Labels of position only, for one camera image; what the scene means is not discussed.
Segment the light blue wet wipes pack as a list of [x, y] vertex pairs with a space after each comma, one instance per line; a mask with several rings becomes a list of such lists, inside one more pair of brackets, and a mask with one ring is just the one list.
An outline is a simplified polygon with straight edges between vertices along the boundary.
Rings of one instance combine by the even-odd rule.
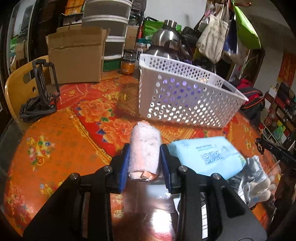
[[222, 136], [174, 141], [168, 150], [197, 174], [218, 173], [225, 180], [238, 174], [246, 164], [241, 153]]

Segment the pink towel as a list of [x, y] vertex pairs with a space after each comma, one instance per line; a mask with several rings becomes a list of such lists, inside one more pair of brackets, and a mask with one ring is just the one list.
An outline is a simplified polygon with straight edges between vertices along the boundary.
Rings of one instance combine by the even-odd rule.
[[130, 137], [128, 175], [132, 180], [152, 181], [160, 173], [161, 133], [147, 121], [138, 121]]

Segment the purple sanitary pad pack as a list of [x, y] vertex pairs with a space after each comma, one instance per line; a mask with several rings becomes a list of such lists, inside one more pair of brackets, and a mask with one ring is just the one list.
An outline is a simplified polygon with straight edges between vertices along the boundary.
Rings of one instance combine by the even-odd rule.
[[203, 88], [195, 81], [167, 78], [155, 84], [154, 96], [163, 103], [191, 104], [203, 97]]

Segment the shelf with small items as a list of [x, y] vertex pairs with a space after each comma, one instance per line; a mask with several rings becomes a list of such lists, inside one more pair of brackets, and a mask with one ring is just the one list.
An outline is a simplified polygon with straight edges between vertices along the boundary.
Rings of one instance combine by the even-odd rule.
[[264, 95], [259, 129], [265, 139], [290, 150], [295, 147], [295, 93], [284, 82]]

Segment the red and black jacket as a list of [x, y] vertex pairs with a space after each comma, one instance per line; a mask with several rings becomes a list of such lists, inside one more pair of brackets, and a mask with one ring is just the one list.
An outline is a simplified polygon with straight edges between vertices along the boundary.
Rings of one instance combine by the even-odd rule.
[[244, 78], [241, 80], [236, 78], [231, 84], [248, 98], [248, 101], [241, 106], [240, 110], [254, 127], [259, 127], [261, 112], [265, 108], [263, 93]]

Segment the white hanging shopping bag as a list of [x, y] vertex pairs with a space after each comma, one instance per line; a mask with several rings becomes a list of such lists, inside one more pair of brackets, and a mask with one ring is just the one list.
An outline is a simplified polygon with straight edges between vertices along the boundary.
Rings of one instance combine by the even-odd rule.
[[227, 37], [223, 47], [224, 55], [230, 58], [232, 62], [238, 65], [244, 65], [248, 49], [243, 46], [237, 35], [237, 24], [235, 20], [231, 21]]

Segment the lime green hanging bag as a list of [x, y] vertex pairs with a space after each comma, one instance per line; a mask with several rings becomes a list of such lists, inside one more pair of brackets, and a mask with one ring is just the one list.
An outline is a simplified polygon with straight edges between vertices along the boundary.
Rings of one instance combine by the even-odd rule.
[[241, 43], [249, 50], [261, 49], [260, 39], [253, 25], [243, 11], [235, 5], [235, 1], [232, 1], [232, 4], [236, 16], [237, 35]]

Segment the white perforated plastic basket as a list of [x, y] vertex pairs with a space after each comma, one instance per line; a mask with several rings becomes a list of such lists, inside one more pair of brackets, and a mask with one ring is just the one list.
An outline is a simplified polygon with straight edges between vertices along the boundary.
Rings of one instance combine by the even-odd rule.
[[213, 72], [165, 57], [139, 57], [139, 114], [149, 120], [224, 128], [249, 99]]

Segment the beige canvas tote bag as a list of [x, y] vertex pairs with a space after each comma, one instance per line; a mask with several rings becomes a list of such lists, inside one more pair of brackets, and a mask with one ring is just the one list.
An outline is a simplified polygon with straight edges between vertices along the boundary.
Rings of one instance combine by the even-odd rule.
[[214, 64], [222, 57], [229, 29], [228, 4], [218, 4], [217, 7], [216, 13], [208, 16], [208, 24], [196, 44], [198, 51]]

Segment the black folding phone stand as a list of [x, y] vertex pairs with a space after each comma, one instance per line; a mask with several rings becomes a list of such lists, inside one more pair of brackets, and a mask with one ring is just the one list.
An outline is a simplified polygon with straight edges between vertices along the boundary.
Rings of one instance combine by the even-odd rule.
[[[21, 105], [20, 118], [25, 123], [37, 121], [40, 118], [55, 113], [57, 111], [57, 99], [60, 97], [55, 65], [51, 62], [47, 62], [45, 59], [37, 59], [32, 61], [32, 67], [38, 95], [29, 98], [25, 104]], [[44, 67], [48, 67], [52, 70], [57, 94], [50, 94], [47, 91], [43, 72]]]

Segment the yellow wooden chair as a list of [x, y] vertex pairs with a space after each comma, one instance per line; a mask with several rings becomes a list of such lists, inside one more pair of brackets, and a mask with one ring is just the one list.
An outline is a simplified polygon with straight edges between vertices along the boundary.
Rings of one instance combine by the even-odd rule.
[[[42, 56], [37, 59], [45, 59], [49, 62], [49, 56]], [[43, 68], [45, 84], [50, 94], [57, 94], [53, 80], [52, 70]], [[31, 97], [38, 95], [37, 85], [33, 73], [32, 61], [15, 70], [8, 78], [4, 88], [4, 97], [11, 116], [19, 120], [21, 105], [25, 104]]]

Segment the orange jam jar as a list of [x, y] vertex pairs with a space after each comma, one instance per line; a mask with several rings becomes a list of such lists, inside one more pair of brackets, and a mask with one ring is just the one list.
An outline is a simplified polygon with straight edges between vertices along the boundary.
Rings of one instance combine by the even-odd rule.
[[132, 75], [135, 70], [135, 59], [123, 58], [121, 61], [120, 70], [124, 75]]

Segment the brown cardboard box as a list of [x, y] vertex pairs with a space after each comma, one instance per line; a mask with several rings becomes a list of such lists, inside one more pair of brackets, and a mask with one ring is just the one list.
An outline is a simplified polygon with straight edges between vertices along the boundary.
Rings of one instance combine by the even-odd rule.
[[59, 84], [97, 83], [103, 72], [110, 29], [81, 25], [58, 28], [46, 37], [49, 61]]

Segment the stainless steel kettle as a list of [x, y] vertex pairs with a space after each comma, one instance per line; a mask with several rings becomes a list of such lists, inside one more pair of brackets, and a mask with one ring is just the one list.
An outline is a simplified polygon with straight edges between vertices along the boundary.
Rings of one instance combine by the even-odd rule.
[[178, 61], [193, 61], [193, 52], [176, 27], [177, 22], [174, 20], [165, 20], [163, 26], [153, 34], [151, 46], [145, 54]]

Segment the green shopping bag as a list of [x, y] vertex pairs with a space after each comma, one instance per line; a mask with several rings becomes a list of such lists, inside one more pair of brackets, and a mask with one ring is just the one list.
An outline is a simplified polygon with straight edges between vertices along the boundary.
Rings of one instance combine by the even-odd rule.
[[164, 22], [168, 23], [169, 20], [158, 21], [150, 16], [146, 17], [142, 25], [142, 38], [151, 40], [154, 33], [156, 33], [158, 29], [163, 27]]

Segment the dark wooden glass cabinet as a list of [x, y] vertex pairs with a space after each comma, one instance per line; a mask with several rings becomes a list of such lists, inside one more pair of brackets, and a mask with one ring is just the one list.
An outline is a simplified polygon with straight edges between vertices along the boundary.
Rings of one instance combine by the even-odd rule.
[[56, 32], [67, 1], [1, 1], [1, 77], [48, 54], [46, 36]]

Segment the stacked grey drawer tower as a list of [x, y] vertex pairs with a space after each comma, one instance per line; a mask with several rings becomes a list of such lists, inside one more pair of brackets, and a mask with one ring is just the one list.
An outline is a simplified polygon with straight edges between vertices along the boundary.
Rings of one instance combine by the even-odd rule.
[[103, 53], [103, 71], [119, 68], [123, 57], [132, 1], [90, 0], [84, 4], [82, 26], [110, 30]]

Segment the red wall banner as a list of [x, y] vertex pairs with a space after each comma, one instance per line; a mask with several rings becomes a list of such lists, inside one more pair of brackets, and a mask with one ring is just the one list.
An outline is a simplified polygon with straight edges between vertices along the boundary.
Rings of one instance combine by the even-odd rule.
[[291, 87], [295, 77], [295, 69], [295, 54], [284, 51], [277, 81], [284, 82], [287, 86]]

